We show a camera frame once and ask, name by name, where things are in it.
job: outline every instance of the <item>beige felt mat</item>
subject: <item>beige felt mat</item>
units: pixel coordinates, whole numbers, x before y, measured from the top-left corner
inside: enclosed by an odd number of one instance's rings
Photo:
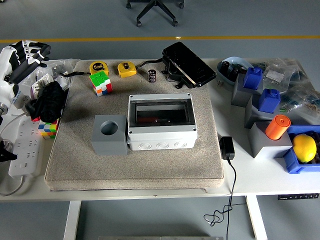
[[[45,173],[51,190],[198,189],[224,181],[217,130],[206,86],[176,89],[162,75],[163,63],[147,64],[138,74],[120,78],[120,60],[106,60],[113,92],[97,97],[88,76],[75,76]],[[88,72],[82,60],[75,71]],[[134,60],[135,65],[141,61]],[[147,81],[150,69],[156,82]],[[91,145],[95,115],[127,115],[131,94],[191,93],[198,139],[193,148],[128,150],[128,155],[96,155]]]

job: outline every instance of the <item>black cable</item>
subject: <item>black cable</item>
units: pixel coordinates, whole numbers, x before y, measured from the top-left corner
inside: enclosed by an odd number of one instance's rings
[[[73,77],[73,76],[77,76],[77,75],[91,75],[90,72],[83,72],[83,71],[74,71],[71,72],[69,74],[63,74],[61,72],[59,72],[59,75],[65,78],[69,78],[69,77]]]
[[[229,214],[230,214],[230,211],[232,210],[232,197],[233,197],[233,194],[234,194],[234,188],[235,188],[235,184],[236,184],[236,180],[237,180],[237,172],[236,172],[236,169],[234,168],[234,166],[232,166],[229,157],[227,157],[227,161],[228,161],[228,164],[232,167],[232,169],[233,169],[233,171],[234,171],[234,181],[233,181],[233,185],[232,185],[231,195],[230,195],[230,197],[229,197],[228,222],[227,222],[227,225],[226,225],[226,240],[228,240],[229,223],[230,223],[230,221],[229,221]]]
[[[135,68],[138,69],[146,64],[156,64],[156,63],[161,63],[161,62],[162,62],[162,58],[159,58],[157,60],[148,60],[148,61],[145,61],[145,62],[141,63],[140,65],[136,66]]]
[[[223,220],[225,219],[225,213],[227,213],[228,220],[227,220],[227,227],[226,227],[226,240],[228,240],[229,223],[230,223],[229,214],[230,214],[230,211],[233,209],[232,206],[245,205],[245,203],[232,204],[234,188],[235,188],[235,184],[236,184],[236,180],[237,180],[237,172],[236,172],[236,169],[234,168],[234,166],[232,166],[229,157],[227,157],[227,161],[228,161],[228,164],[232,167],[232,169],[234,171],[234,181],[233,181],[233,185],[232,185],[232,189],[231,189],[231,195],[229,196],[228,204],[223,206],[223,211],[215,210],[213,212],[213,214],[205,214],[203,216],[204,220],[206,220],[208,223],[210,223],[210,226],[213,227],[215,224],[222,223]],[[210,221],[210,220],[207,219],[207,217],[213,217],[213,220]]]

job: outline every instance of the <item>gray plastic block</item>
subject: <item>gray plastic block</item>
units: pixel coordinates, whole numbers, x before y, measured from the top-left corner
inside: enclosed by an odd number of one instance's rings
[[[244,127],[246,129],[250,129],[255,122],[271,121],[276,115],[280,114],[279,105],[275,108],[273,113],[259,111],[259,97],[259,95],[252,95],[245,107]]]
[[[97,155],[127,155],[125,115],[95,115],[91,144]]]
[[[248,139],[254,158],[282,158],[292,147],[287,131],[285,131],[278,140],[272,140],[267,137],[265,132],[269,123],[270,121],[258,121],[253,124],[248,133]]]
[[[233,86],[231,105],[245,108],[252,95],[261,95],[264,91],[264,83],[261,80],[256,90],[244,87],[245,74],[239,74]]]

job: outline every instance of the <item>tape measure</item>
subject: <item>tape measure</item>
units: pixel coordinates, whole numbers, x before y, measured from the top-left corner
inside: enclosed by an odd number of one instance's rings
[[[97,72],[104,71],[107,76],[109,76],[109,69],[105,62],[103,61],[94,61],[90,65],[91,75],[96,74]]]
[[[137,74],[137,69],[132,62],[123,61],[118,65],[118,72],[120,77],[123,79]]]

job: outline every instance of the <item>orange cap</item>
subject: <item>orange cap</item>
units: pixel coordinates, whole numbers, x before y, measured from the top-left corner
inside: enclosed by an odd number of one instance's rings
[[[269,126],[265,129],[265,135],[272,140],[278,140],[290,127],[291,121],[285,115],[277,115],[270,122]]]

